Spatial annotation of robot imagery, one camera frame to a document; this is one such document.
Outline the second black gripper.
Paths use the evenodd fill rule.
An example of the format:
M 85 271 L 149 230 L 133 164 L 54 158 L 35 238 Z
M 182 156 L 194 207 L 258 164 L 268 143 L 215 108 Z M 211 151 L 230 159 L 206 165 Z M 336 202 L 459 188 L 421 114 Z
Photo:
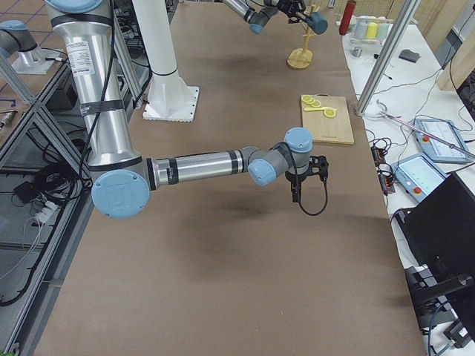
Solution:
M 325 156 L 310 156 L 309 162 L 303 166 L 291 166 L 286 172 L 286 179 L 291 182 L 292 201 L 301 201 L 301 182 L 307 177 L 318 176 L 326 182 L 329 176 L 329 163 Z

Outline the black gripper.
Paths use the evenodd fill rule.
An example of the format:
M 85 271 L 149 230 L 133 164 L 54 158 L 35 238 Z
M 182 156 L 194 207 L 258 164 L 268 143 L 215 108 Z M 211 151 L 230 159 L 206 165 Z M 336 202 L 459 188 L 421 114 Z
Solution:
M 278 9 L 288 18 L 289 24 L 296 24 L 301 19 L 309 19 L 313 12 L 306 10 L 304 0 L 279 0 Z

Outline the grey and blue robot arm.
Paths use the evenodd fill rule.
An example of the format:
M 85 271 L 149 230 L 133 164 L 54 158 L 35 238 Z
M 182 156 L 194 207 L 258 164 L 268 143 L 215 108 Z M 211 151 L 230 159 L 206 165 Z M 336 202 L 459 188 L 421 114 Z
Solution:
M 278 12 L 284 13 L 290 24 L 309 19 L 304 1 L 263 1 L 259 10 L 241 0 L 223 0 L 223 3 L 239 15 L 254 34 L 260 34 Z

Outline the second grey robot arm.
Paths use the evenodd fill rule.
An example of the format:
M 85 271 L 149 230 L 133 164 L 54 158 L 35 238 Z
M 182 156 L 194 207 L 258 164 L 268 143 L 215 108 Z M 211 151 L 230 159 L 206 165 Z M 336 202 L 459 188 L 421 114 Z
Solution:
M 144 158 L 132 145 L 124 102 L 113 63 L 115 45 L 112 1 L 48 1 L 53 31 L 64 40 L 88 136 L 79 167 L 91 173 L 97 210 L 125 219 L 140 213 L 150 193 L 212 177 L 248 173 L 260 186 L 285 176 L 292 200 L 301 202 L 301 184 L 309 176 L 327 181 L 328 163 L 313 156 L 312 136 L 292 128 L 284 140 L 263 151 L 255 147 L 207 154 Z M 180 77 L 163 1 L 135 1 L 134 12 L 150 70 L 147 119 L 190 122 L 199 90 Z

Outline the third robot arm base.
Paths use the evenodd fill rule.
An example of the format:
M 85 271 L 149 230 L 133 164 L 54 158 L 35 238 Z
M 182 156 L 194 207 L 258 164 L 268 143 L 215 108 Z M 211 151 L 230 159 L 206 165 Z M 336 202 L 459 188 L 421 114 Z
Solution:
M 50 52 L 41 48 L 24 22 L 7 20 L 1 23 L 1 56 L 9 59 L 15 53 L 18 59 L 12 67 L 18 74 L 46 75 L 53 65 Z

